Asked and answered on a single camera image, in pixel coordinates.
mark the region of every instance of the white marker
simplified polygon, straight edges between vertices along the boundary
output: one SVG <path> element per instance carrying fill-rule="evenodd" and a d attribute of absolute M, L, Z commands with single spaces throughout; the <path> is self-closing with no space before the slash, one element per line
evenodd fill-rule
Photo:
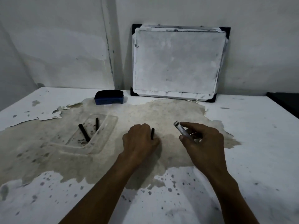
<path fill-rule="evenodd" d="M 190 136 L 190 134 L 187 133 L 185 128 L 178 121 L 174 122 L 174 126 L 179 130 L 179 132 L 181 132 L 182 135 L 184 135 L 184 136 L 188 137 L 189 139 L 193 140 L 193 138 Z"/>

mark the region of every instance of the hand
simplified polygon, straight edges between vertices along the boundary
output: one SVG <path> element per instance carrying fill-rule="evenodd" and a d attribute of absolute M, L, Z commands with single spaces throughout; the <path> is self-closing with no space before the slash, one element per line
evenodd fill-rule
<path fill-rule="evenodd" d="M 128 133 L 123 135 L 123 152 L 120 157 L 133 169 L 136 169 L 159 145 L 159 138 L 151 140 L 150 136 L 151 128 L 145 123 L 132 126 Z"/>
<path fill-rule="evenodd" d="M 188 127 L 187 132 L 194 138 L 200 135 L 202 140 L 196 143 L 183 135 L 180 140 L 185 146 L 194 165 L 211 181 L 229 176 L 224 156 L 223 135 L 215 128 L 203 124 L 180 122 Z"/>

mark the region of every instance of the forearm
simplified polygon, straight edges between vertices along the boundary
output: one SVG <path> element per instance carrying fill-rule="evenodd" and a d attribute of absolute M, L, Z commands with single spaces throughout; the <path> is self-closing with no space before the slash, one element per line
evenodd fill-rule
<path fill-rule="evenodd" d="M 217 180 L 210 180 L 221 205 L 222 215 L 226 224 L 258 223 L 254 214 L 241 195 L 237 182 L 229 173 Z"/>
<path fill-rule="evenodd" d="M 114 165 L 62 219 L 66 223 L 108 223 L 134 169 L 118 157 Z"/>

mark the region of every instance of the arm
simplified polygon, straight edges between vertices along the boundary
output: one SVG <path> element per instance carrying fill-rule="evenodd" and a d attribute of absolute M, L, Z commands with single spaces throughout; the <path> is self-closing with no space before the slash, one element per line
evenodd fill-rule
<path fill-rule="evenodd" d="M 180 136 L 192 162 L 210 181 L 220 202 L 224 222 L 258 223 L 243 199 L 237 182 L 227 171 L 223 135 L 217 129 L 203 124 L 181 122 L 181 125 L 188 127 L 187 132 L 193 138 L 202 138 L 200 143 L 195 143 Z"/>
<path fill-rule="evenodd" d="M 116 203 L 130 176 L 158 146 L 150 139 L 150 126 L 134 125 L 123 136 L 123 152 L 110 170 L 62 219 L 67 223 L 108 223 Z"/>

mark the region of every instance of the person's left arm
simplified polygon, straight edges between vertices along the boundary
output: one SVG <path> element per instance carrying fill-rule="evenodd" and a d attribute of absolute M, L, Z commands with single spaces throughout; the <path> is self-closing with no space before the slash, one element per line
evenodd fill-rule
<path fill-rule="evenodd" d="M 108 223 L 130 176 L 158 146 L 150 138 L 150 126 L 134 125 L 123 136 L 123 152 L 95 186 L 61 220 L 67 223 Z"/>

